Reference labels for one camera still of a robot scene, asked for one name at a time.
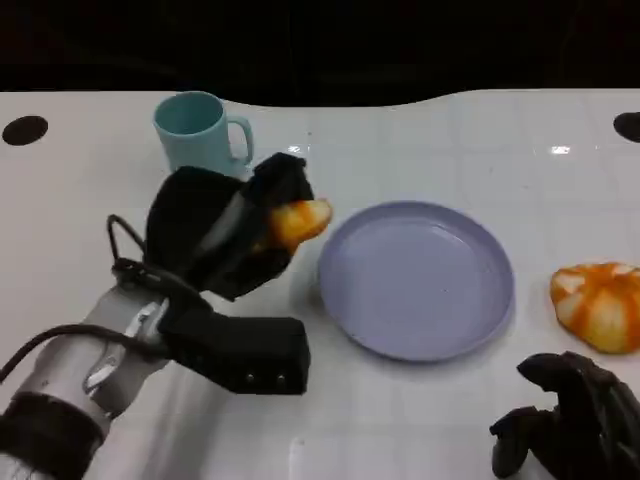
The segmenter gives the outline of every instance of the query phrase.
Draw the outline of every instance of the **light blue mug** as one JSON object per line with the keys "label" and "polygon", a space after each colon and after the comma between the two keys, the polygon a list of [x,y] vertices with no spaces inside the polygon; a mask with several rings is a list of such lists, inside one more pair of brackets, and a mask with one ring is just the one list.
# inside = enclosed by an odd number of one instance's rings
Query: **light blue mug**
{"label": "light blue mug", "polygon": [[[245,158],[231,155],[229,123],[240,125],[244,131]],[[182,92],[167,98],[156,108],[153,125],[169,158],[171,171],[193,166],[241,177],[253,158],[249,121],[227,115],[222,101],[207,92]]]}

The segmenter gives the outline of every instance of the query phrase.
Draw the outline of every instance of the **purple plate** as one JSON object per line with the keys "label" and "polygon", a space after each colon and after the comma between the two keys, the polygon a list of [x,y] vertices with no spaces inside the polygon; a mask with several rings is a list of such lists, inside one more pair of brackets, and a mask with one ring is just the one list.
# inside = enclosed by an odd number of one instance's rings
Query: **purple plate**
{"label": "purple plate", "polygon": [[498,241],[449,208],[385,203],[347,220],[319,264],[329,315],[361,345],[411,361],[466,353],[501,331],[513,271]]}

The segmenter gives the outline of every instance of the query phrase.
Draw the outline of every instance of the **robotic hand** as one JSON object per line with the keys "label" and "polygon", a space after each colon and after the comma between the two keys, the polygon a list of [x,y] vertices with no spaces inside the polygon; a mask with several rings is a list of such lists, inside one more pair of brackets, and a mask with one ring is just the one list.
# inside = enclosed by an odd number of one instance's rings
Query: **robotic hand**
{"label": "robotic hand", "polygon": [[516,474],[531,450],[558,480],[640,479],[640,404],[626,384],[571,352],[533,355],[518,371],[558,406],[519,408],[491,427],[496,477]]}
{"label": "robotic hand", "polygon": [[[116,285],[82,324],[48,330],[0,370],[0,382],[39,343],[49,342],[0,417],[0,479],[84,476],[111,422],[145,379],[175,360],[235,393],[300,395],[310,353],[293,318],[229,318],[200,296],[244,295],[278,276],[291,252],[256,251],[275,207],[313,198],[303,160],[277,154],[247,183],[195,168],[170,176],[143,241],[108,220]],[[121,258],[120,224],[143,261]]]}

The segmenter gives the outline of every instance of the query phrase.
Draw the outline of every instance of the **white tabletop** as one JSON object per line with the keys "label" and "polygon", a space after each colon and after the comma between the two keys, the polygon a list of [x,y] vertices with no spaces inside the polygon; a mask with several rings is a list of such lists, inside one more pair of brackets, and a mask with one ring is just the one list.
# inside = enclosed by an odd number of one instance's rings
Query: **white tabletop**
{"label": "white tabletop", "polygon": [[[119,213],[143,231],[168,174],[150,122],[168,95],[0,93],[0,126],[28,114],[49,121],[32,145],[0,143],[0,360],[46,327],[81,321],[112,285],[104,221]],[[299,250],[281,278],[236,304],[212,298],[225,313],[302,319],[313,357],[308,393],[233,396],[170,365],[115,422],[87,478],[488,480],[489,425],[512,408],[555,403],[518,376],[528,355],[586,354],[640,394],[640,357],[598,355],[569,336],[547,293],[561,266],[640,264],[640,146],[612,127],[617,114],[640,111],[640,91],[228,109],[251,121],[258,160],[276,151],[308,159],[316,194],[335,207],[331,228],[394,199],[438,202],[484,224],[514,266],[515,319],[497,341],[445,364],[369,354],[318,302],[314,266],[327,233]],[[33,360],[0,389],[3,406]],[[547,477],[532,462],[522,478]]]}

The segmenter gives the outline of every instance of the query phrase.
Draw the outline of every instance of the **black wall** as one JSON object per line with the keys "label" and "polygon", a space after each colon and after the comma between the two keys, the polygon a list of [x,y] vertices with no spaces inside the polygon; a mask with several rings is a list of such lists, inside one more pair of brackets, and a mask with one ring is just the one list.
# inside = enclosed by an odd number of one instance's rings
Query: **black wall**
{"label": "black wall", "polygon": [[5,0],[0,89],[203,89],[271,105],[640,87],[637,0]]}

